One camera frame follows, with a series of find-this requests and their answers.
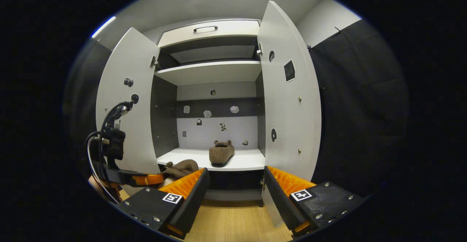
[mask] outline cabinet shelf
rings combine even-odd
[[[209,171],[250,171],[264,169],[265,159],[259,149],[235,150],[233,157],[224,167],[213,167],[209,161],[207,149],[176,148],[157,158],[157,163],[166,165],[168,162],[177,164],[180,161],[195,160],[199,168]]]
[[[254,82],[261,73],[261,61],[218,61],[169,68],[154,73],[176,86]]]

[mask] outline black cable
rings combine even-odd
[[[108,113],[107,115],[105,116],[104,118],[104,122],[102,123],[102,127],[100,129],[101,132],[104,132],[104,128],[105,128],[105,125],[107,124],[107,119],[109,119],[109,116],[114,114],[115,112],[115,109],[118,109],[118,107],[120,105],[123,105],[124,102],[121,102],[117,105],[115,105]],[[104,153],[102,151],[102,138],[100,137],[99,139],[99,161],[101,162],[100,164],[100,167],[101,167],[101,170],[104,172],[104,177],[105,177],[105,180],[107,181],[107,185],[110,187],[110,180],[109,180],[109,177],[107,176],[107,172],[104,170]]]
[[[86,137],[84,146],[86,146],[87,142],[89,141],[89,139],[90,139],[91,137],[93,137],[95,134],[99,134],[99,133],[100,133],[100,131],[95,131],[95,132],[90,133],[90,134]],[[94,176],[93,173],[91,173],[91,176],[92,176],[92,178],[94,178],[94,181],[96,181],[96,183],[99,183],[99,182],[97,181],[97,179],[95,178],[95,176]],[[107,192],[105,192],[105,190],[103,190],[105,187],[102,187],[100,184],[98,184],[98,186],[102,189],[102,192],[105,194],[105,196],[108,196]]]
[[[90,141],[92,140],[98,140],[99,141],[99,138],[98,137],[92,137],[89,141],[88,141],[88,144],[87,144],[87,153],[88,153],[88,159],[89,159],[89,163],[90,163],[90,166],[91,166],[91,169],[92,169],[92,174],[96,174],[96,171],[92,165],[92,159],[90,157]],[[104,185],[100,182],[99,180],[99,176],[96,175],[97,179],[94,178],[95,180],[97,180],[97,182],[104,188],[103,190],[107,193],[107,195],[113,199],[115,201],[116,204],[118,204],[118,199],[115,199],[111,194],[110,194],[110,191],[108,191],[107,189],[105,189]]]

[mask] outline orange gripper pad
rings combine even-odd
[[[315,183],[296,177],[274,167],[267,166],[267,168],[274,175],[275,180],[279,183],[279,186],[287,197],[289,197],[293,192],[316,186]]]
[[[164,181],[162,174],[147,175],[147,176],[133,176],[136,184],[139,186],[150,186],[152,184],[159,184]]]
[[[182,177],[177,181],[167,184],[165,187],[159,188],[159,190],[167,193],[181,195],[186,199],[195,186],[196,181],[198,181],[200,178],[203,170],[204,168],[199,169],[196,172],[192,172],[191,174]]]

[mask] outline brown slipper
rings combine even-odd
[[[214,141],[215,146],[209,148],[209,161],[214,167],[224,167],[234,155],[232,141],[218,142]]]

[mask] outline drawer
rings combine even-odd
[[[260,29],[256,20],[225,20],[198,23],[162,34],[157,44],[160,48],[204,38],[227,36],[256,36]]]

